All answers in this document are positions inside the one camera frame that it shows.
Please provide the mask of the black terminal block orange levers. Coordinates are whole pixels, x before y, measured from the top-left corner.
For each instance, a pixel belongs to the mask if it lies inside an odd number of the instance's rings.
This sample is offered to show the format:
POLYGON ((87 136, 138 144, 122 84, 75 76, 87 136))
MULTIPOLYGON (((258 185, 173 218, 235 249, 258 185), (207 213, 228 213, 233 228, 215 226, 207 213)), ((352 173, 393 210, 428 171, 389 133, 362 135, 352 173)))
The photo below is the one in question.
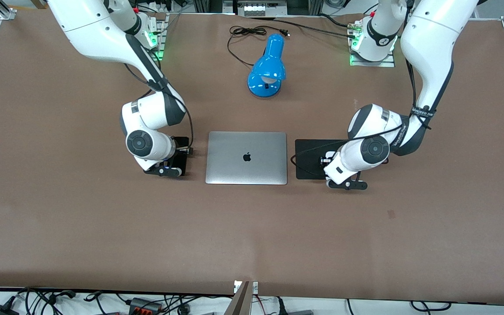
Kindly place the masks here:
POLYGON ((142 298, 131 299, 129 306, 128 315, 159 315, 162 310, 160 303, 142 298))

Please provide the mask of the white post bracket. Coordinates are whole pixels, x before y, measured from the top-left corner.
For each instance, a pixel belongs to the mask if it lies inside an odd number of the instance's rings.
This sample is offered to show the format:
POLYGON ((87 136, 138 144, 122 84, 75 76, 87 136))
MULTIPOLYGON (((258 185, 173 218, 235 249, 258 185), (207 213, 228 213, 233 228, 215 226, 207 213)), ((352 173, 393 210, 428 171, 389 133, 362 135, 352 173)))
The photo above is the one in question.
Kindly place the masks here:
MULTIPOLYGON (((240 286, 243 284, 243 281, 234 281, 233 284, 233 293, 236 294, 237 291, 240 289, 240 286)), ((257 281, 252 281, 252 284, 250 285, 252 288, 252 293, 254 295, 258 295, 258 282, 257 281)))

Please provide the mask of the blue desk lamp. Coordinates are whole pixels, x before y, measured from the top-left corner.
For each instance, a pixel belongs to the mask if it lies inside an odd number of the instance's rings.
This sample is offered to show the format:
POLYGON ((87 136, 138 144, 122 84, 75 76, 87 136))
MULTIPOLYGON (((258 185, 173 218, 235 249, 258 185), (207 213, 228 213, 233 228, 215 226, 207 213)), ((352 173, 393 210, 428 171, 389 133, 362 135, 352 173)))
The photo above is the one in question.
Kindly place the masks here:
POLYGON ((247 78, 248 89, 254 96, 270 98, 276 95, 286 79, 286 69, 282 62, 285 39, 280 34, 268 37, 263 55, 252 66, 247 78))

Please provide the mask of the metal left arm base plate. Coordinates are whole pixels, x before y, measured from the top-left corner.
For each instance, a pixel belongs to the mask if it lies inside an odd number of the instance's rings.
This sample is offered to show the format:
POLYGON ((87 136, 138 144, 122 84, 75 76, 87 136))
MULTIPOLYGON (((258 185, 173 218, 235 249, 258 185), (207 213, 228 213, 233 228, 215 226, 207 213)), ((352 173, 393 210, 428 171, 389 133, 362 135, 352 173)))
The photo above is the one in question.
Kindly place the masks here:
POLYGON ((365 36, 363 35, 362 20, 357 20, 354 23, 348 24, 348 35, 353 35, 354 38, 348 39, 349 44, 349 64, 359 67, 386 67, 393 68, 395 60, 393 55, 394 45, 390 47, 388 55, 382 60, 367 60, 360 56, 358 50, 365 36))

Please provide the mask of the white power strip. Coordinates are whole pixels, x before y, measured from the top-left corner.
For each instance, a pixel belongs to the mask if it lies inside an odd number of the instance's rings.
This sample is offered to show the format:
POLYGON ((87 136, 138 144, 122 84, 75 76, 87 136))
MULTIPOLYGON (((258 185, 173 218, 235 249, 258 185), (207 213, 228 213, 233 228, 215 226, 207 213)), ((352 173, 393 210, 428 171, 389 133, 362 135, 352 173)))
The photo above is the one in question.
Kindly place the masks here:
POLYGON ((286 0, 238 0, 238 14, 250 18, 275 18, 287 15, 286 0))

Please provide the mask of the silver closed laptop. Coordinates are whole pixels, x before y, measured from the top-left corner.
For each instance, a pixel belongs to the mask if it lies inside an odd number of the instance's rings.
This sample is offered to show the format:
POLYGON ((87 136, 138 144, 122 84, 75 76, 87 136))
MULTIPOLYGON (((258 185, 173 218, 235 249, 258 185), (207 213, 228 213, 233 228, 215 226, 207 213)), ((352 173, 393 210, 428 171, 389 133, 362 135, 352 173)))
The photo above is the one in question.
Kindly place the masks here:
POLYGON ((204 181, 207 184, 285 185, 286 133, 211 131, 204 181))

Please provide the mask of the black mouse pad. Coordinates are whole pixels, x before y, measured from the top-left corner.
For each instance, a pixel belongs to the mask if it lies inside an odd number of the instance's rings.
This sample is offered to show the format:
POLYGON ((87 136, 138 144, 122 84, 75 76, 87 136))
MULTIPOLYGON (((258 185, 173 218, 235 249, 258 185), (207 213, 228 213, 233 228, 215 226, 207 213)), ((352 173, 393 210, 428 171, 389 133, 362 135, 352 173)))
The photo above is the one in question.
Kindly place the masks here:
POLYGON ((296 167, 296 178, 304 180, 325 180, 324 167, 331 160, 335 151, 344 145, 346 140, 336 139, 296 139, 295 154, 292 163, 296 167))

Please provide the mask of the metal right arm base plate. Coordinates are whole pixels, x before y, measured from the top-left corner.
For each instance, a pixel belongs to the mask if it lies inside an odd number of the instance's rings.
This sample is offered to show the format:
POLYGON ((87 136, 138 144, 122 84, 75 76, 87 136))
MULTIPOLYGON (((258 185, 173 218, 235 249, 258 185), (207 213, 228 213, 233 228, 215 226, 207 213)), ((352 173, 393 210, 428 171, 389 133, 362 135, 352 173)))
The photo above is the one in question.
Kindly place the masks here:
POLYGON ((162 60, 166 45, 166 35, 170 14, 159 15, 159 18, 145 12, 137 13, 141 20, 141 28, 135 35, 141 44, 153 55, 154 60, 162 60))

